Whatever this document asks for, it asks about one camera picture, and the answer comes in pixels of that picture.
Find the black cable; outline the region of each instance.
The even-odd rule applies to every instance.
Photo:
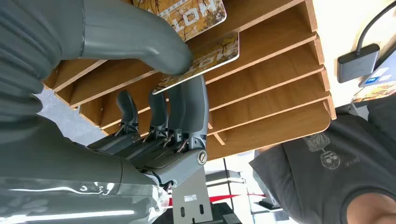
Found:
[[[390,5],[388,5],[386,8],[384,8],[378,15],[376,15],[364,28],[363,32],[360,35],[359,41],[358,41],[358,46],[356,47],[356,55],[360,54],[361,51],[361,46],[363,45],[363,40],[364,37],[366,36],[368,30],[371,28],[371,26],[377,22],[379,18],[381,18],[385,13],[387,13],[391,8],[396,6],[396,1],[392,2]]]

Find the gray t-shirt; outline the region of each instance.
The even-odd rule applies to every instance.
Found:
[[[250,165],[294,220],[347,224],[347,207],[361,194],[396,200],[396,97],[391,100],[385,114],[383,101],[369,106],[370,123],[340,115],[323,133],[276,146]]]

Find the screw hole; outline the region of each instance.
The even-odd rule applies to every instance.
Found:
[[[201,212],[201,215],[204,214],[204,206],[203,205],[199,205],[199,211]]]
[[[181,207],[181,208],[180,208],[180,213],[181,213],[182,217],[185,216],[184,207]]]

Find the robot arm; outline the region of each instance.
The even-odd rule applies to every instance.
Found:
[[[0,223],[87,223],[87,217],[95,223],[151,223],[164,212],[158,206],[166,204],[167,194],[158,185],[177,186],[199,168],[208,121],[205,82],[199,77],[183,84],[181,103],[177,97],[171,100],[172,107],[196,116],[180,117],[182,122],[170,116],[178,120],[169,123],[177,127],[173,136],[187,139],[189,149],[175,156],[161,147],[167,153],[157,159],[175,159],[163,163],[145,157],[151,162],[137,170],[132,164],[143,155],[83,149],[65,139],[53,122],[36,115],[42,105],[32,94],[42,91],[41,80],[60,60],[74,58],[136,58],[178,75],[189,68],[192,53],[163,19],[116,0],[0,1],[0,210],[6,211]],[[195,164],[189,165],[192,154]],[[41,205],[26,206],[30,203]]]

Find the red wire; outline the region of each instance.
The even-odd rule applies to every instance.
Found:
[[[266,197],[265,195],[247,194],[247,196],[250,196],[250,195],[256,195],[256,196]],[[221,200],[224,200],[224,199],[233,198],[233,197],[236,197],[236,196],[242,196],[242,195],[221,195],[221,196],[213,196],[213,197],[210,197],[209,200],[210,200],[210,202],[217,202],[217,201],[221,201]],[[169,199],[169,206],[172,206],[172,205],[173,205],[172,198],[170,198],[170,199]]]

